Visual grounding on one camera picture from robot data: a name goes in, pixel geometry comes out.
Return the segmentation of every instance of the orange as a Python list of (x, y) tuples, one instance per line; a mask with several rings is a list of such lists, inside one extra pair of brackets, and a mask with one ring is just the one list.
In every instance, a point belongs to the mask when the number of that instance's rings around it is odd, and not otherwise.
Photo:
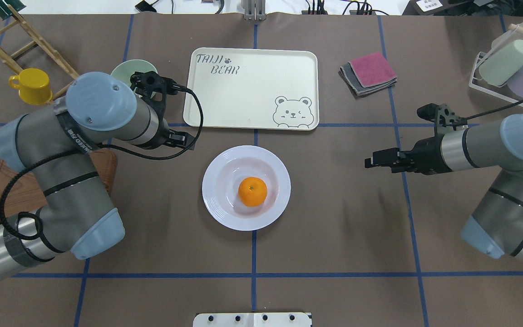
[(239, 184), (239, 199), (248, 207), (257, 207), (267, 197), (266, 183), (257, 177), (248, 177)]

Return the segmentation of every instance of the white plate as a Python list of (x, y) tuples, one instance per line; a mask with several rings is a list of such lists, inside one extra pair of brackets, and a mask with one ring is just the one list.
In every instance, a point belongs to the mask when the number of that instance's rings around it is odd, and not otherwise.
[[(206, 127), (311, 130), (320, 120), (318, 59), (308, 51), (199, 48), (187, 87)], [(199, 126), (191, 95), (183, 119)]]
[[(267, 198), (257, 207), (246, 207), (238, 197), (242, 180), (261, 178)], [(290, 176), (270, 151), (253, 145), (227, 149), (207, 167), (203, 177), (203, 201), (222, 225), (235, 230), (256, 230), (270, 225), (282, 214), (290, 199)]]

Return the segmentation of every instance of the light green cylinder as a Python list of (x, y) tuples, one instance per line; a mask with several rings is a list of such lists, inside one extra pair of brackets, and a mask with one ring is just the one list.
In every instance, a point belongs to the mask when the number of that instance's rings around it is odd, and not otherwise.
[(523, 66), (523, 40), (515, 40), (487, 58), (479, 67), (486, 83), (502, 86)]

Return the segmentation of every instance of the pink towel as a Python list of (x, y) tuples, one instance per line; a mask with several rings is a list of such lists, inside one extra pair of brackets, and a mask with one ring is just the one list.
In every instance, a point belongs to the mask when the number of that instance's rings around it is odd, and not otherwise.
[(363, 87), (387, 83), (397, 77), (380, 52), (351, 60), (350, 66)]

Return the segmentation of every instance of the folded cloth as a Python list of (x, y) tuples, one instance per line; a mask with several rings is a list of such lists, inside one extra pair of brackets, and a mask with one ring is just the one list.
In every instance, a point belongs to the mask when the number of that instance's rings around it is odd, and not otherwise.
[(356, 58), (349, 63), (363, 87), (388, 83), (397, 78), (397, 74), (380, 52)]
[(374, 85), (371, 87), (363, 87), (359, 80), (356, 78), (354, 71), (352, 70), (352, 67), (350, 63), (344, 64), (342, 67), (340, 67), (340, 72), (342, 73), (342, 76), (344, 77), (345, 81), (348, 83), (350, 87), (352, 87), (353, 91), (358, 96), (365, 96), (369, 95), (371, 93), (375, 93), (376, 91), (379, 91), (380, 89), (385, 89), (387, 87), (390, 87), (394, 83), (397, 83), (397, 78), (387, 81), (386, 83), (382, 83), (380, 85)]

